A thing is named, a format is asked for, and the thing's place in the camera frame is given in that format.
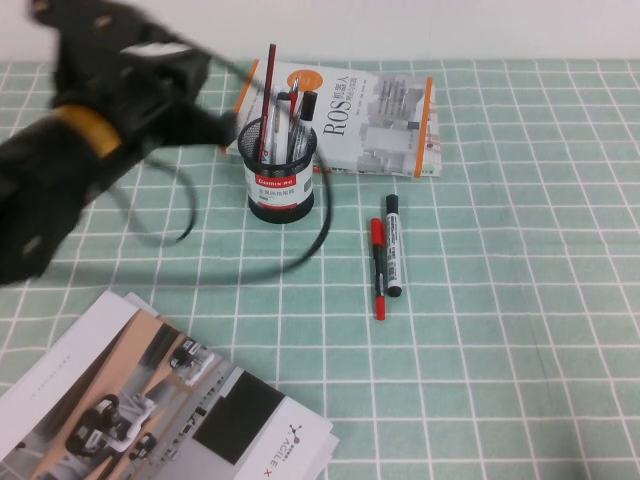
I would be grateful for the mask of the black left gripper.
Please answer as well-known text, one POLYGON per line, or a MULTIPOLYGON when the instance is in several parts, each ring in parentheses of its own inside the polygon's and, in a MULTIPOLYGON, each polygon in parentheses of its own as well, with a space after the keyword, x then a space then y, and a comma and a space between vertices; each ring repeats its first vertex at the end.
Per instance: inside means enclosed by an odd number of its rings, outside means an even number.
POLYGON ((83 107, 124 143, 229 146, 237 114, 197 98, 210 56, 137 6, 120 1, 32 1, 31 19, 57 34, 55 109, 83 107))

